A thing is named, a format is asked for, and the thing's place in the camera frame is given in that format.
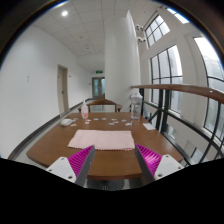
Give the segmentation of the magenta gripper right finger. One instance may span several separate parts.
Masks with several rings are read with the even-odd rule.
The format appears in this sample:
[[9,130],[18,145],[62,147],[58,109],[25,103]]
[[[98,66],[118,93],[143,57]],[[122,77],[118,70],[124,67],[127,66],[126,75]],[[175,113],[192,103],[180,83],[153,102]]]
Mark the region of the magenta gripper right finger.
[[183,169],[183,166],[169,154],[160,155],[138,144],[135,145],[134,153],[145,185]]

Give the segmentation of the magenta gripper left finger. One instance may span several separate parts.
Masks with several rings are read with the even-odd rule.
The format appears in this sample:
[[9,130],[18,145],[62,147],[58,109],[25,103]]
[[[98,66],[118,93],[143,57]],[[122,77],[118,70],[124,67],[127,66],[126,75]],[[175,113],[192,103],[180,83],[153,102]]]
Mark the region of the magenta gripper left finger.
[[47,168],[47,171],[76,185],[83,186],[94,157],[95,146],[91,145],[70,157],[59,157]]

